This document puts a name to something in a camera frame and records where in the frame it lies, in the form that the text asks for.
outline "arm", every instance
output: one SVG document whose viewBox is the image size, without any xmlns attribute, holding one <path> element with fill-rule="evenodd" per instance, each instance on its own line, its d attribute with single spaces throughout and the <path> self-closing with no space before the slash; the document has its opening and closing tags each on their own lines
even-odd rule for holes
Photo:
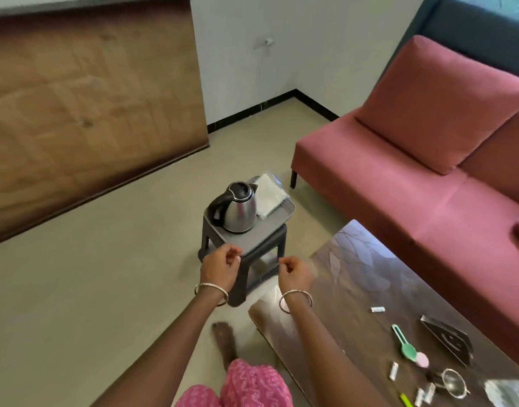
<svg viewBox="0 0 519 407">
<path fill-rule="evenodd" d="M 281 259 L 280 290 L 309 291 L 314 274 L 296 257 Z M 331 334 L 309 307 L 307 297 L 285 297 L 303 344 L 310 378 L 320 406 L 389 407 L 372 383 L 344 355 Z"/>
<path fill-rule="evenodd" d="M 240 248 L 225 244 L 209 254 L 201 266 L 200 282 L 231 290 L 241 262 L 240 253 Z M 201 287 L 181 315 L 92 407 L 171 405 L 199 334 L 223 297 L 214 287 Z"/>
</svg>

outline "person's left hand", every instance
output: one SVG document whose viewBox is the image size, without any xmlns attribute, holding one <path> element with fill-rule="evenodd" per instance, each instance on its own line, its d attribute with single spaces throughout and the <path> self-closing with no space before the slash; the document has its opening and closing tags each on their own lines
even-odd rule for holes
<svg viewBox="0 0 519 407">
<path fill-rule="evenodd" d="M 233 244 L 224 244 L 203 259 L 201 283 L 211 283 L 229 291 L 235 284 L 243 250 Z"/>
</svg>

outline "person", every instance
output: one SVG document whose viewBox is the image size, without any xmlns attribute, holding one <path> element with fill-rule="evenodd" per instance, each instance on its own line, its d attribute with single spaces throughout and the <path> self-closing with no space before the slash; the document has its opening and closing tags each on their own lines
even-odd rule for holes
<svg viewBox="0 0 519 407">
<path fill-rule="evenodd" d="M 93 407 L 168 407 L 173 403 L 199 334 L 210 314 L 230 291 L 237 277 L 242 251 L 225 244 L 203 260 L 195 297 L 161 336 L 93 403 Z M 308 292 L 314 274 L 297 257 L 280 259 L 278 284 Z M 295 322 L 319 406 L 389 406 L 344 355 L 310 307 L 308 297 L 297 291 L 285 301 Z M 189 388 L 175 407 L 292 406 L 283 379 L 270 366 L 250 366 L 237 357 L 233 332 L 227 323 L 212 326 L 222 353 L 226 381 L 220 397 L 206 386 Z"/>
</svg>

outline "glossy table surface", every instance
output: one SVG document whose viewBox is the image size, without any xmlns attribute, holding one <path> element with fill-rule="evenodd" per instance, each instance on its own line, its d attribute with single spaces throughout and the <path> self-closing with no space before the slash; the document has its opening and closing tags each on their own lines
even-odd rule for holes
<svg viewBox="0 0 519 407">
<path fill-rule="evenodd" d="M 406 339 L 429 357 L 430 368 L 458 371 L 471 394 L 463 400 L 437 390 L 432 405 L 491 406 L 484 391 L 488 379 L 519 379 L 519 367 L 421 280 L 356 220 L 347 224 L 310 257 L 317 270 L 311 294 L 314 311 L 358 369 L 392 404 L 399 393 L 414 400 L 427 385 L 426 370 L 400 352 L 392 331 L 397 324 Z M 303 348 L 290 315 L 278 307 L 274 288 L 253 304 L 249 315 L 312 405 L 316 405 Z M 384 306 L 385 313 L 371 313 Z M 473 365 L 466 368 L 419 321 L 432 317 L 465 332 L 474 347 Z M 392 362 L 399 363 L 396 382 L 388 379 Z"/>
</svg>

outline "gray tray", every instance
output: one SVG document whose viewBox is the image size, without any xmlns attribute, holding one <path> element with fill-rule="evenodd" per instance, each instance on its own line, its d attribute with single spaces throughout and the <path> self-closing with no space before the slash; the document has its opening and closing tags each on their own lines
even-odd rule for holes
<svg viewBox="0 0 519 407">
<path fill-rule="evenodd" d="M 251 178 L 248 180 L 248 183 L 253 184 L 258 178 L 259 176 Z M 288 197 L 265 220 L 257 217 L 256 224 L 249 231 L 242 234 L 230 233 L 224 227 L 212 225 L 207 218 L 207 210 L 204 212 L 204 217 L 225 243 L 235 244 L 243 249 L 243 254 L 247 254 L 288 221 L 294 211 L 295 204 Z"/>
</svg>

